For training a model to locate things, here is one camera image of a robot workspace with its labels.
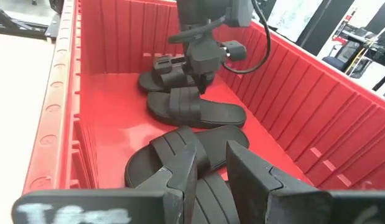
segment bin floor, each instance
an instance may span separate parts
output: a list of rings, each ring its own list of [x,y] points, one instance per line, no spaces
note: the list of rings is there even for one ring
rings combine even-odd
[[[147,96],[137,87],[138,74],[98,74],[87,78],[90,94],[85,113],[92,119],[89,130],[97,151],[100,188],[124,187],[124,167],[130,157],[149,141],[174,126],[154,120],[147,112]],[[240,102],[220,76],[202,98],[241,105],[248,119],[243,131],[249,138],[250,150],[294,177],[308,182],[302,171],[267,133],[252,113]],[[219,173],[227,179],[226,170]]]

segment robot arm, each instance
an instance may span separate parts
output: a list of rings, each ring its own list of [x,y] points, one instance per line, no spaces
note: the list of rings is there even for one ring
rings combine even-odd
[[[246,58],[246,48],[232,40],[219,43],[212,30],[222,24],[248,27],[253,5],[250,0],[177,0],[181,33],[169,37],[169,42],[183,44],[184,73],[190,74],[201,94],[206,90],[207,75],[215,73],[229,58]]]

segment black cable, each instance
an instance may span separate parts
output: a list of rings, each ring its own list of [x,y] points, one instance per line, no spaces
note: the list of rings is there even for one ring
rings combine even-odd
[[[261,60],[261,62],[256,65],[255,67],[253,68],[249,68],[247,70],[235,70],[231,67],[229,67],[227,64],[225,64],[225,62],[223,62],[223,66],[225,67],[225,69],[227,69],[228,71],[230,72],[233,72],[233,73],[237,73],[237,74],[247,74],[247,73],[251,73],[251,72],[254,72],[255,70],[257,70],[259,67],[261,67],[261,65],[263,65],[269,55],[270,55],[270,52],[271,52],[271,36],[270,36],[270,32],[269,32],[269,28],[268,28],[268,25],[267,25],[267,21],[266,21],[266,18],[264,18],[260,8],[259,8],[259,5],[257,4],[256,0],[251,0],[252,1],[252,4],[253,4],[253,8],[254,10],[256,11],[256,14],[259,16],[260,18],[260,21],[262,21],[262,24],[264,26],[264,30],[266,31],[266,35],[267,35],[267,51],[266,51],[266,55],[264,56],[264,58]]]
[[[196,35],[204,34],[208,31],[211,31],[219,26],[221,26],[225,21],[225,16],[220,17],[219,19],[194,29],[183,31],[179,34],[175,34],[169,37],[167,40],[171,44],[181,44],[185,42],[190,42],[195,38]]]

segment machine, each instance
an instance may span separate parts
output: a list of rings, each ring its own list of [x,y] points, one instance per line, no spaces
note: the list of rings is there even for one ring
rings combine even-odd
[[[53,16],[50,25],[36,24],[33,22],[14,19],[0,9],[0,34],[55,42],[60,26],[60,15],[62,13],[63,0],[50,0],[50,7],[57,12],[57,14]]]
[[[266,20],[256,0],[177,0],[179,24],[181,32],[170,36],[171,44],[183,44],[184,58],[163,56],[155,60],[153,72],[168,73],[174,64],[184,60],[183,73],[191,75],[201,94],[205,93],[208,76],[220,68],[246,74],[258,69],[268,58],[271,50],[271,39]],[[247,70],[234,70],[225,61],[239,61],[246,58],[246,48],[236,40],[217,42],[212,30],[222,24],[229,27],[250,26],[253,9],[262,21],[267,35],[267,51],[263,60],[255,67]]]

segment floor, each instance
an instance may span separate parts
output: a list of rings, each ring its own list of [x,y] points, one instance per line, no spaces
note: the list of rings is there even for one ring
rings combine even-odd
[[[22,193],[52,54],[46,41],[0,35],[0,223]]]

